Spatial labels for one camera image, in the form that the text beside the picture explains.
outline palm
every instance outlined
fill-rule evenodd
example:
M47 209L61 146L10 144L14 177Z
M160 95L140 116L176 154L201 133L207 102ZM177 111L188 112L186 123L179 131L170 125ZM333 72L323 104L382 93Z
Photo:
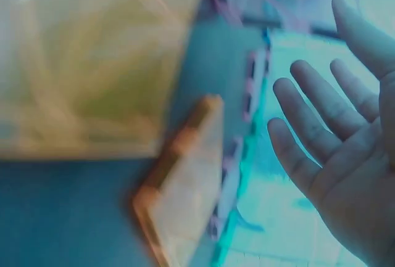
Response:
M280 79L274 91L281 108L318 164L282 120L269 123L270 137L281 164L333 235L366 263L386 266L395 258L395 43L341 0L334 0L334 13L351 51L380 80L380 99L336 60L331 71L354 109L308 63L298 61L291 73L331 132L292 82Z

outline blue surface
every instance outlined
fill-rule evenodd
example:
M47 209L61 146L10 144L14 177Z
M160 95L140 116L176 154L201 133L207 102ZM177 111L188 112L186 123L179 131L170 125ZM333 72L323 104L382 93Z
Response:
M220 18L196 25L168 133L208 92L225 98L225 145L242 133L245 56L259 44L258 31L230 28ZM124 207L151 163L1 163L0 266L155 266ZM191 266L209 266L213 249L203 237Z

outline finger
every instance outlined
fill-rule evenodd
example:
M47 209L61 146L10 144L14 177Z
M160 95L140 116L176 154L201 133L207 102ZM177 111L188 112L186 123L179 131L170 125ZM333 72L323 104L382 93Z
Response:
M370 123L379 116L378 96L354 76L339 59L332 61L331 72L357 111Z
M291 74L327 127L342 141L366 124L366 120L307 62L300 60L293 63Z
M365 125L358 133L351 136L326 164L310 188L311 194L317 198L318 204L337 184L360 168L368 159L383 158L380 148L381 125L378 117L372 124Z
M344 0L332 0L338 32L355 56L379 79L395 72L395 41L369 24Z
M270 120L268 131L276 156L285 172L299 190L313 200L310 188L321 168L303 153L283 120Z
M325 163L342 142L326 130L289 79L276 81L273 90L303 146L318 163Z

